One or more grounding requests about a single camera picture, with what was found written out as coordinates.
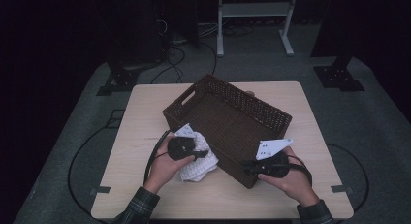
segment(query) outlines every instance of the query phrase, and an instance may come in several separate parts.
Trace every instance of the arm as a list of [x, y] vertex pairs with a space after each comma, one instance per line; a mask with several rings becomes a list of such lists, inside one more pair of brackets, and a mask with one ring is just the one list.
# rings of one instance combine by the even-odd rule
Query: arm
[[[296, 154], [288, 146], [283, 149], [287, 155], [296, 157]], [[289, 157], [290, 163], [301, 165], [301, 162]], [[282, 190], [287, 196], [299, 202], [297, 210], [301, 223], [329, 224], [333, 223], [332, 216], [323, 200], [320, 200], [312, 189], [306, 175], [303, 172], [291, 169], [282, 177], [276, 178], [259, 174], [258, 178]]]
[[168, 136], [163, 140], [157, 150], [156, 159], [151, 165], [150, 175], [144, 186], [139, 188], [126, 210], [115, 217], [112, 224], [147, 223], [151, 213], [160, 200], [160, 197], [157, 195], [158, 191], [168, 183], [182, 167], [194, 161], [193, 155], [178, 161], [170, 158], [169, 154], [167, 154], [167, 144], [173, 137], [174, 136]]

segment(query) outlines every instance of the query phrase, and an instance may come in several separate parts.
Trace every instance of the hand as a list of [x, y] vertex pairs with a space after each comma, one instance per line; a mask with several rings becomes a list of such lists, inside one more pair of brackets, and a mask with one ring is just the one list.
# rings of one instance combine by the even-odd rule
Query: hand
[[158, 148], [156, 159], [151, 165], [150, 175], [144, 184], [144, 188], [151, 193], [157, 194], [160, 188], [168, 183], [182, 167], [195, 159], [194, 155], [177, 161], [170, 158], [167, 153], [167, 144], [171, 138], [174, 138], [174, 135], [167, 136]]
[[[293, 150], [287, 146], [283, 149], [287, 155], [295, 156]], [[293, 157], [289, 157], [289, 162], [301, 165], [301, 162]], [[290, 172], [282, 177], [276, 178], [263, 174], [258, 174], [258, 178], [282, 190], [287, 196], [298, 201], [303, 207], [309, 207], [317, 204], [320, 200], [303, 172], [290, 169]]]

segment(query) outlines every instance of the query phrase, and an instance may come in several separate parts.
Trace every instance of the white towel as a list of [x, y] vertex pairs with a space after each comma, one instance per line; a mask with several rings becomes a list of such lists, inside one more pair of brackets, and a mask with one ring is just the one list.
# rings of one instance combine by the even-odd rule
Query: white towel
[[196, 161], [189, 163], [184, 166], [180, 171], [180, 176], [183, 181], [200, 181], [208, 172], [217, 168], [218, 159], [215, 154], [209, 148], [208, 143], [206, 142], [205, 137], [198, 133], [194, 132], [196, 135], [195, 143], [196, 147], [194, 150], [208, 150], [208, 154], [205, 158], [197, 158]]

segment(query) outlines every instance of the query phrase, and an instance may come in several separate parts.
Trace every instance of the black controller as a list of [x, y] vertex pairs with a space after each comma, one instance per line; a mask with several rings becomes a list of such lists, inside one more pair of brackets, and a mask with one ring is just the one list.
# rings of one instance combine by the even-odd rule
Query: black controller
[[208, 154], [208, 150], [196, 151], [194, 148], [196, 144], [194, 139], [185, 137], [176, 137], [170, 139], [168, 144], [168, 153], [170, 157], [174, 160], [180, 160], [187, 156], [194, 155], [195, 160], [197, 158], [205, 158]]
[[248, 175], [264, 174], [272, 177], [282, 178], [286, 176], [290, 169], [302, 171], [307, 176], [310, 184], [312, 184], [312, 175], [305, 165], [297, 165], [288, 161], [288, 155], [283, 151], [278, 152], [270, 158], [263, 160], [241, 161], [240, 164]]

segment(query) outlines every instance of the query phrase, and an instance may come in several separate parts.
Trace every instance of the dark jacket sleeve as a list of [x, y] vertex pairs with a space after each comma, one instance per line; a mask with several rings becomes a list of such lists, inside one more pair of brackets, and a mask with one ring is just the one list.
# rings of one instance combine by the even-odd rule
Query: dark jacket sleeve
[[112, 224], [145, 224], [157, 206], [160, 197], [140, 187], [127, 208], [111, 222]]
[[333, 223], [332, 215], [323, 200], [310, 207], [297, 206], [302, 224], [331, 224]]

